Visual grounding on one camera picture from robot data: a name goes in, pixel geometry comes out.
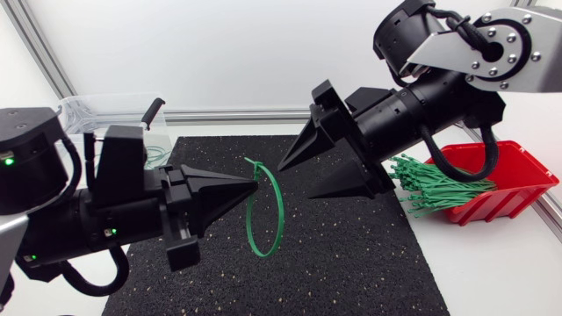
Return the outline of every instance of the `red plastic bin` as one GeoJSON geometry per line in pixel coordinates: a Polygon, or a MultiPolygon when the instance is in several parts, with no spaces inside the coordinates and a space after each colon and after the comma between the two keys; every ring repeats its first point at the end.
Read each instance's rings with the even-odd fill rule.
{"type": "MultiPolygon", "coordinates": [[[[498,141],[500,159],[488,179],[498,190],[486,192],[465,205],[445,210],[449,220],[466,225],[473,220],[489,222],[500,216],[515,218],[550,187],[559,183],[543,164],[514,141],[498,141]]],[[[484,164],[484,144],[449,145],[441,149],[449,162],[458,168],[478,172],[484,164]]]]}

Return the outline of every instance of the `black cable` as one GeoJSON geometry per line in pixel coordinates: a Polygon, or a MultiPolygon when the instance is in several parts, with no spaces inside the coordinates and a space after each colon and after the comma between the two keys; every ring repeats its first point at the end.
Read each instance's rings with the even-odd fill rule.
{"type": "Polygon", "coordinates": [[[402,78],[400,78],[399,75],[394,73],[393,69],[390,67],[390,65],[388,63],[386,63],[386,65],[388,66],[388,69],[390,70],[390,74],[393,77],[394,83],[398,84],[402,88],[406,87],[407,82],[403,81],[402,78]]]}
{"type": "Polygon", "coordinates": [[[490,43],[478,31],[476,26],[470,24],[468,21],[470,17],[461,17],[455,11],[438,10],[434,7],[427,6],[427,11],[436,18],[446,18],[447,26],[458,33],[458,35],[472,48],[480,51],[482,54],[487,54],[490,49],[490,43]]]}
{"type": "Polygon", "coordinates": [[[115,293],[125,284],[126,279],[129,277],[129,261],[121,246],[113,246],[109,248],[109,252],[112,254],[113,261],[117,266],[117,275],[110,284],[91,284],[68,261],[61,262],[62,276],[73,288],[86,295],[103,297],[115,293]]]}
{"type": "Polygon", "coordinates": [[[80,183],[80,177],[82,176],[82,162],[80,161],[80,155],[76,150],[76,147],[72,143],[72,140],[68,138],[68,136],[64,136],[62,140],[62,145],[67,149],[68,154],[70,155],[70,159],[72,159],[72,177],[70,178],[70,183],[67,186],[67,189],[62,192],[62,194],[57,198],[56,201],[53,202],[53,205],[59,205],[64,203],[69,198],[72,198],[72,195],[76,191],[78,184],[80,183]]]}
{"type": "Polygon", "coordinates": [[[6,279],[6,283],[4,284],[4,288],[2,292],[0,292],[0,312],[4,309],[4,306],[8,304],[11,298],[11,293],[14,291],[15,284],[14,279],[11,277],[11,273],[8,274],[8,278],[6,279]]]}
{"type": "Polygon", "coordinates": [[[447,158],[445,158],[445,156],[431,137],[429,129],[425,125],[420,125],[419,129],[421,137],[428,145],[429,152],[431,153],[431,158],[433,158],[436,166],[446,176],[461,183],[480,181],[487,176],[490,176],[500,158],[500,149],[498,148],[498,144],[495,141],[494,133],[492,132],[492,126],[490,125],[480,127],[480,131],[482,132],[482,140],[484,141],[486,151],[486,159],[484,161],[484,166],[482,167],[482,169],[478,173],[472,175],[455,168],[449,163],[449,161],[447,161],[447,158]]]}

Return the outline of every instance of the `black rubber mat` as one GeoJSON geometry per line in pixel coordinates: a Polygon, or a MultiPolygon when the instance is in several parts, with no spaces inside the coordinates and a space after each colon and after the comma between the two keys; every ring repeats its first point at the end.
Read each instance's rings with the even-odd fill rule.
{"type": "MultiPolygon", "coordinates": [[[[161,239],[133,244],[131,275],[104,315],[448,315],[414,233],[393,192],[367,198],[306,199],[336,166],[354,158],[340,145],[278,173],[294,136],[180,138],[169,162],[253,176],[244,156],[274,171],[285,196],[285,234],[270,258],[246,235],[246,205],[212,224],[201,263],[171,273],[161,239]]],[[[264,252],[275,239],[273,189],[260,182],[253,227],[264,252]]]]}

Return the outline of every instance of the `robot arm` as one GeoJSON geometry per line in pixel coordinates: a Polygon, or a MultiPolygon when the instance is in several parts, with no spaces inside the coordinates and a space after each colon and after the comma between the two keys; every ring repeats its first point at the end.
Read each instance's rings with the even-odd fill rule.
{"type": "Polygon", "coordinates": [[[470,182],[488,176],[499,151],[492,126],[505,104],[495,91],[561,91],[562,11],[508,8],[477,20],[435,8],[431,0],[407,0],[381,23],[373,48],[402,90],[360,88],[344,102],[328,81],[313,90],[311,118],[279,170],[288,169],[345,139],[361,164],[343,165],[313,189],[310,198],[366,196],[393,189],[385,159],[424,140],[437,167],[470,182]],[[447,18],[445,31],[439,18],[447,18]],[[405,83],[401,78],[417,78],[405,83]],[[486,162],[476,175],[452,167],[431,138],[462,119],[480,128],[486,162]]]}
{"type": "MultiPolygon", "coordinates": [[[[145,128],[157,108],[142,119],[145,128]]],[[[163,236],[171,270],[198,264],[205,230],[257,190],[253,180],[185,165],[145,170],[143,128],[136,126],[109,127],[96,173],[95,141],[93,133],[84,134],[88,187],[77,190],[80,156],[54,111],[0,109],[0,312],[14,288],[14,258],[31,279],[63,275],[86,295],[110,295],[128,277],[122,245],[163,236]],[[57,140],[73,160],[68,186],[57,140]],[[105,286],[90,284],[68,262],[106,249],[118,272],[105,286]]]]}

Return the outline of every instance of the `bundle of green cable ties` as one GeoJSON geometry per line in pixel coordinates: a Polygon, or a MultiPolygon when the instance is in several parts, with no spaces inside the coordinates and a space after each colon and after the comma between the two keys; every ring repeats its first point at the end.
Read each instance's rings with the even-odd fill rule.
{"type": "Polygon", "coordinates": [[[402,154],[401,158],[393,157],[393,179],[399,179],[402,189],[412,193],[409,197],[400,198],[400,202],[414,201],[409,213],[416,218],[438,212],[451,207],[464,205],[479,194],[497,190],[493,181],[484,179],[473,183],[460,183],[452,180],[434,164],[418,162],[416,159],[402,154]]]}

